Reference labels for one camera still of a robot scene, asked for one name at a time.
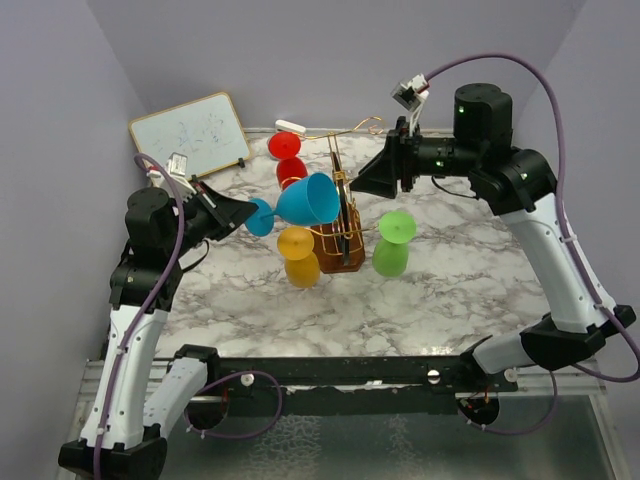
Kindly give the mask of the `blue wine glass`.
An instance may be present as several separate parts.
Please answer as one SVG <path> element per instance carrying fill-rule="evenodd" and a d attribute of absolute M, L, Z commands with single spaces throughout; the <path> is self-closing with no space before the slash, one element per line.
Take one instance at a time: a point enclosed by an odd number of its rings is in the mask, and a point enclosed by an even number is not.
<path fill-rule="evenodd" d="M 276 216 L 291 225 L 311 227 L 332 223 L 341 209 L 337 187 L 324 173 L 314 173 L 292 183 L 281 192 L 274 208 L 260 198 L 252 198 L 250 202 L 257 210 L 245 226 L 258 237 L 273 230 Z"/>

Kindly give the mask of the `red wine glass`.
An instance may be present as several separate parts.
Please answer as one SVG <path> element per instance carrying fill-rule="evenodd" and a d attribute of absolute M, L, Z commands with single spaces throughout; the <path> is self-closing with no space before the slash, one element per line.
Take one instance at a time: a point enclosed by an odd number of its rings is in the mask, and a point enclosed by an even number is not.
<path fill-rule="evenodd" d="M 275 133 L 267 144 L 269 153 L 277 160 L 276 178 L 282 191 L 308 176 L 305 163 L 298 157 L 300 138 L 291 132 Z"/>

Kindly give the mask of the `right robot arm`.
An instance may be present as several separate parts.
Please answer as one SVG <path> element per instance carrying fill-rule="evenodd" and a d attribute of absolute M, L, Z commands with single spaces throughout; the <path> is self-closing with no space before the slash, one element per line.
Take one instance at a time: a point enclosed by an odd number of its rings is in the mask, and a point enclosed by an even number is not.
<path fill-rule="evenodd" d="M 454 93 L 453 135 L 425 138 L 399 118 L 383 149 L 352 180 L 356 192 L 393 199 L 420 176 L 464 177 L 518 240 L 538 278 L 549 313 L 519 332 L 484 339 L 460 356 L 461 383 L 481 391 L 496 373 L 537 365 L 573 366 L 602 349 L 636 319 L 618 304 L 588 264 L 567 221 L 556 211 L 558 181 L 537 151 L 512 144 L 512 99 L 498 86 L 472 83 Z"/>

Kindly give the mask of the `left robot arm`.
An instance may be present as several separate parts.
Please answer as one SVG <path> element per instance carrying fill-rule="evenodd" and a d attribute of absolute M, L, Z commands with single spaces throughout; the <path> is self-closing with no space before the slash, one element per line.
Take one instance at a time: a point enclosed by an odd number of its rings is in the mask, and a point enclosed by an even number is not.
<path fill-rule="evenodd" d="M 206 240 L 235 232 L 258 207 L 193 182 L 187 198 L 146 187 L 127 200 L 126 250 L 110 278 L 109 340 L 93 408 L 60 467 L 83 479 L 156 479 L 168 437 L 189 400 L 220 385 L 218 356 L 190 347 L 160 386 L 148 390 L 159 336 L 183 277 L 179 260 Z"/>

